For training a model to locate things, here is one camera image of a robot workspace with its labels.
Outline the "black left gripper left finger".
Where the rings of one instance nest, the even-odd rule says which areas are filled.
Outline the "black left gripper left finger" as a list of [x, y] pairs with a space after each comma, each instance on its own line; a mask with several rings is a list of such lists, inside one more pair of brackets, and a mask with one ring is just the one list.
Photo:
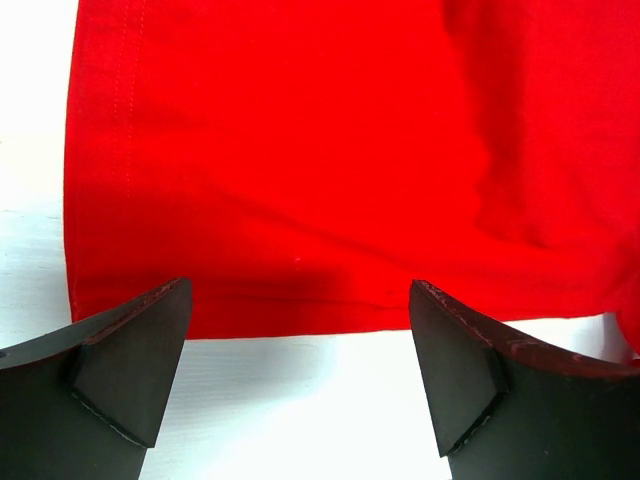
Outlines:
[[138, 478], [191, 312], [192, 285], [179, 278], [2, 349], [2, 478]]

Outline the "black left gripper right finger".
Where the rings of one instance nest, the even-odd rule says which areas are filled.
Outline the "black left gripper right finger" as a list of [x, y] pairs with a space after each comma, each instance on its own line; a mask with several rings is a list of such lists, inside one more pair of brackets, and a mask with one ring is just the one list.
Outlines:
[[635, 479], [639, 371], [487, 317], [416, 280], [409, 317], [455, 479]]

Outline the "red t-shirt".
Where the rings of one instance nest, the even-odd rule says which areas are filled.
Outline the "red t-shirt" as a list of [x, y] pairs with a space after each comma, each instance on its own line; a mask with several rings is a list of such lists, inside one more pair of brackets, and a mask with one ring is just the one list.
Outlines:
[[64, 161], [77, 321], [402, 330], [422, 279], [639, 343], [635, 1], [82, 1]]

